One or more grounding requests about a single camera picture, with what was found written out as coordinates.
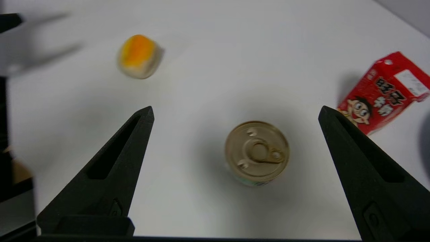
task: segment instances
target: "gold can lid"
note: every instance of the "gold can lid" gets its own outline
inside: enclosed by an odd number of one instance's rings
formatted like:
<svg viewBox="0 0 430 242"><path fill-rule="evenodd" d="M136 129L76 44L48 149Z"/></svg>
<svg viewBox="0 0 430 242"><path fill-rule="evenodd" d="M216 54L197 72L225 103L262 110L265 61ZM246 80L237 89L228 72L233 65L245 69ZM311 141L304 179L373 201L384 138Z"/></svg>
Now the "gold can lid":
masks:
<svg viewBox="0 0 430 242"><path fill-rule="evenodd" d="M227 137L225 155L233 172L242 178L273 180L287 166L290 149L284 135L271 124L250 121Z"/></svg>

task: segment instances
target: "white label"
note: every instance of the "white label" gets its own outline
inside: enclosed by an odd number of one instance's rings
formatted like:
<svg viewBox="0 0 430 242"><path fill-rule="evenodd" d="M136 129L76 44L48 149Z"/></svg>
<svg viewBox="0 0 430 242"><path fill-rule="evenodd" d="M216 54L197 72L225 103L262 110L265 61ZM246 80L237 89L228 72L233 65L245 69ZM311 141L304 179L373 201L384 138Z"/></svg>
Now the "white label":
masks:
<svg viewBox="0 0 430 242"><path fill-rule="evenodd" d="M430 90L424 86L408 69L394 75L415 97L419 97Z"/></svg>

